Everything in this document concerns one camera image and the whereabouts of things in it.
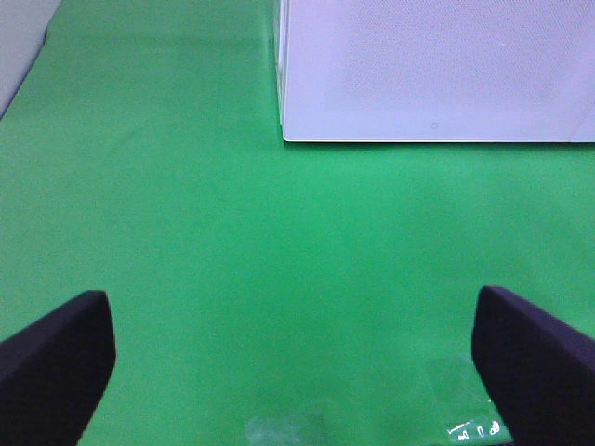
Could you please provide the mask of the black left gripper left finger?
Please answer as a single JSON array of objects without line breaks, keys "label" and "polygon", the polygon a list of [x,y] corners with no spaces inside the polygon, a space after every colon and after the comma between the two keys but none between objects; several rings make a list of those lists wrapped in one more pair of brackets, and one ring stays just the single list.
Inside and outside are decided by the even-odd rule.
[{"label": "black left gripper left finger", "polygon": [[75,445],[115,365],[106,292],[88,290],[1,343],[1,442]]}]

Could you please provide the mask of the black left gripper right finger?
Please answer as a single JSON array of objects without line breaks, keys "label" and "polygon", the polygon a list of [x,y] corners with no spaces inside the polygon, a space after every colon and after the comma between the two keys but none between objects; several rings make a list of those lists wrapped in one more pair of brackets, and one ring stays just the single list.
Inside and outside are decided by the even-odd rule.
[{"label": "black left gripper right finger", "polygon": [[506,288],[484,286],[471,357],[514,444],[593,444],[593,338]]}]

